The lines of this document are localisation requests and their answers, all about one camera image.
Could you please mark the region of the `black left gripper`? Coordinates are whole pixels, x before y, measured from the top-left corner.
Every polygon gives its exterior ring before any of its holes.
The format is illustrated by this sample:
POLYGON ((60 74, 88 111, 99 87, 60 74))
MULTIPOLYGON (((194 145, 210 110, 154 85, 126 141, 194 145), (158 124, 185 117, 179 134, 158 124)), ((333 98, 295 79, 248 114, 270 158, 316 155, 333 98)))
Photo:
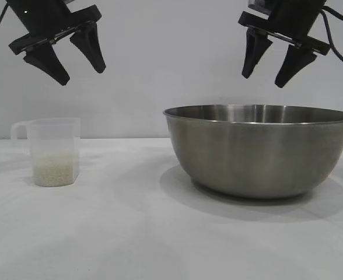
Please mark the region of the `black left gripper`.
POLYGON ((65 86, 70 77, 50 43, 74 32, 70 42, 87 58, 97 73, 106 64, 102 56, 97 24, 102 14, 96 5, 71 12, 66 1, 7 1, 9 7, 29 32, 9 44, 14 54, 26 51, 24 61, 45 72, 65 86))

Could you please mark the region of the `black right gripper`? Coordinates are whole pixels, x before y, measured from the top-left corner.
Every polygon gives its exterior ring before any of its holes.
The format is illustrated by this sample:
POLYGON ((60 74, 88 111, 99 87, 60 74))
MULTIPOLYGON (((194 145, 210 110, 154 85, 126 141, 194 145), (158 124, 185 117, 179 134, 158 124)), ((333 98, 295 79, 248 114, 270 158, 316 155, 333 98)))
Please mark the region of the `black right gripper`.
POLYGON ((275 84, 279 88, 283 88, 299 71, 316 60, 317 55, 314 52, 326 55, 330 45, 309 36, 309 31, 324 4, 325 1, 315 0, 248 1, 250 9, 268 17, 264 19, 244 11, 239 18, 239 24, 248 27, 241 74, 249 78, 272 45, 268 34, 293 44, 288 46, 283 64, 275 78, 275 84))

